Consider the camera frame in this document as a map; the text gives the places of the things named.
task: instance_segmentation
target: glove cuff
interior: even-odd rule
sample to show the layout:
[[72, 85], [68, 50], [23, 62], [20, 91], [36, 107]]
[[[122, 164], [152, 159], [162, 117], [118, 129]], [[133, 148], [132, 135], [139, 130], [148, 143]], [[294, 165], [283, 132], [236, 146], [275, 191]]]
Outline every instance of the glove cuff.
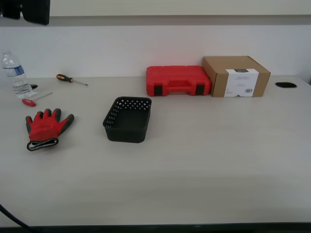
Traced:
[[58, 138], [50, 138], [44, 142], [30, 141], [27, 144], [27, 149], [30, 151], [34, 151], [34, 150], [38, 150], [44, 147], [55, 146], [57, 143], [58, 143]]
[[34, 151], [43, 147], [54, 146], [58, 143], [58, 132], [54, 128], [30, 132], [30, 142], [27, 144], [27, 149]]

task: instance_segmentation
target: plastic water bottle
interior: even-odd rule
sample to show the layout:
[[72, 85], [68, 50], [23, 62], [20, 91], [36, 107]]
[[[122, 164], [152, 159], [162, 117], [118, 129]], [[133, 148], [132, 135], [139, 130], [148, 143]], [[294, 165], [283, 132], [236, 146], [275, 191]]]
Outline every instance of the plastic water bottle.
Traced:
[[10, 51], [3, 52], [2, 54], [1, 64], [6, 76], [13, 82], [16, 96], [24, 99], [34, 95], [30, 84], [27, 83], [27, 78], [19, 59], [11, 54]]

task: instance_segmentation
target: red tool case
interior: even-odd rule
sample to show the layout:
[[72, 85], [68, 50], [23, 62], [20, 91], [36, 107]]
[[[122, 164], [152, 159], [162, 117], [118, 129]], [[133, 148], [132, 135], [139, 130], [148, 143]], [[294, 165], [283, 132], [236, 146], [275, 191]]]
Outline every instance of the red tool case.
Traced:
[[149, 96], [167, 96], [170, 92], [208, 95], [211, 88], [201, 66], [148, 67], [146, 78]]

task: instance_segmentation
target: bottle label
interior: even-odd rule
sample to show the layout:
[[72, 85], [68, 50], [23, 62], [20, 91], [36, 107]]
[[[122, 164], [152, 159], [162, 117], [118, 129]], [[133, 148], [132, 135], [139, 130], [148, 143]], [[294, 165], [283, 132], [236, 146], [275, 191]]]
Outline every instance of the bottle label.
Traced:
[[24, 73], [23, 67], [18, 66], [15, 68], [4, 68], [4, 72], [8, 77], [19, 76]]

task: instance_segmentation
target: black basket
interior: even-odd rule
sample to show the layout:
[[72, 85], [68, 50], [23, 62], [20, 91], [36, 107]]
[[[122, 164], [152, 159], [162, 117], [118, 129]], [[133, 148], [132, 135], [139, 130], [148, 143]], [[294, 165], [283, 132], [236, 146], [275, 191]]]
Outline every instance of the black basket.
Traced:
[[147, 133], [150, 109], [149, 98], [117, 98], [103, 122], [108, 139], [117, 142], [143, 142]]

